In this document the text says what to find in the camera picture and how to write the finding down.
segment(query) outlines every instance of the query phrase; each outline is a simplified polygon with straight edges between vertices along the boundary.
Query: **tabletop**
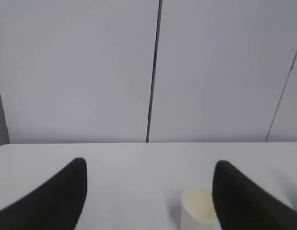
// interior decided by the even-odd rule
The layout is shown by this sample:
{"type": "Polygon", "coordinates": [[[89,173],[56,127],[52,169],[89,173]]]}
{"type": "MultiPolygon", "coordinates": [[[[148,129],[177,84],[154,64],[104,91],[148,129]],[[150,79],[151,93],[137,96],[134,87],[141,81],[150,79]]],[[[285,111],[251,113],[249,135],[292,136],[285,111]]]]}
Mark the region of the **tabletop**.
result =
{"type": "Polygon", "coordinates": [[[0,209],[76,157],[86,159],[88,177],[79,230],[178,230],[183,190],[211,188],[219,160],[297,210],[297,143],[4,145],[0,209]]]}

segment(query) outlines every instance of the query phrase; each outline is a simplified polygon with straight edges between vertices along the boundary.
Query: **cup rim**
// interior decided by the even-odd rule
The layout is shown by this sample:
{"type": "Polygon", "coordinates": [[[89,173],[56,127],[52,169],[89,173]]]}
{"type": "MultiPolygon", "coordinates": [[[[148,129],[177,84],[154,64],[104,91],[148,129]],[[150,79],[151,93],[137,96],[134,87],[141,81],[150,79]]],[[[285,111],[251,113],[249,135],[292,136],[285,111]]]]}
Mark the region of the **cup rim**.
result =
{"type": "Polygon", "coordinates": [[[208,221],[197,219],[197,218],[195,218],[193,215],[191,215],[190,212],[188,212],[188,211],[186,210],[186,208],[184,207],[184,204],[183,204],[183,198],[184,198],[185,194],[186,194],[189,190],[191,190],[191,189],[198,189],[198,190],[209,191],[209,192],[211,191],[211,193],[212,193],[212,189],[208,189],[208,188],[200,188],[200,187],[190,187],[190,188],[186,188],[186,189],[183,191],[182,195],[181,195],[181,201],[180,201],[180,202],[181,202],[181,206],[182,206],[182,208],[185,210],[185,212],[188,214],[188,216],[191,217],[194,221],[196,221],[196,222],[198,222],[198,223],[201,223],[201,224],[210,224],[210,223],[212,222],[212,219],[211,219],[211,218],[210,218],[210,220],[208,220],[208,221]]]}

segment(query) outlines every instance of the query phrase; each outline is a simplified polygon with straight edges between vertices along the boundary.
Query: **white table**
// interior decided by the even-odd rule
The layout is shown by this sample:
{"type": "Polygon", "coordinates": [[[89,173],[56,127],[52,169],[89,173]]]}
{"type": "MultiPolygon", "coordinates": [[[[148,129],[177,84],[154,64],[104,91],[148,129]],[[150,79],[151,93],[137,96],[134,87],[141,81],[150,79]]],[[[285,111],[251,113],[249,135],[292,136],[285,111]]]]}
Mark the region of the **white table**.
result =
{"type": "Polygon", "coordinates": [[[79,230],[176,230],[182,191],[211,187],[221,159],[284,203],[291,206],[297,197],[297,143],[5,145],[0,147],[0,209],[75,157],[84,157],[88,170],[79,230]]]}

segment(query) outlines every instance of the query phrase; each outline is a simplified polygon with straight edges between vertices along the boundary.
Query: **paper cup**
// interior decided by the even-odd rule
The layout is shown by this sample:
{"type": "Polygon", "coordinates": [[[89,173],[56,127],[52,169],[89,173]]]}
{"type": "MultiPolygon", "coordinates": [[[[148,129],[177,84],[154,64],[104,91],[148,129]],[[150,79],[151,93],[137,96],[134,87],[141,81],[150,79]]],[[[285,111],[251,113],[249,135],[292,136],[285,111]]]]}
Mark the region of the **paper cup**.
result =
{"type": "Polygon", "coordinates": [[[189,188],[181,197],[180,230],[212,230],[215,219],[212,191],[189,188]]]}

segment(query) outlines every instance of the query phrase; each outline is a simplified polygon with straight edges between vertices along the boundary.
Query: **white cup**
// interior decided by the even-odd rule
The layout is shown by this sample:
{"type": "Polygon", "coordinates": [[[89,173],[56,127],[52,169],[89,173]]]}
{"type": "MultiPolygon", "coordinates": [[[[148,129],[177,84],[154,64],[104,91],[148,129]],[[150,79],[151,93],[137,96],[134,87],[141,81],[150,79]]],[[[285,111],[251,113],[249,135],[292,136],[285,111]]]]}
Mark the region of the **white cup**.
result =
{"type": "Polygon", "coordinates": [[[188,188],[181,197],[180,230],[215,229],[215,211],[212,191],[188,188]]]}

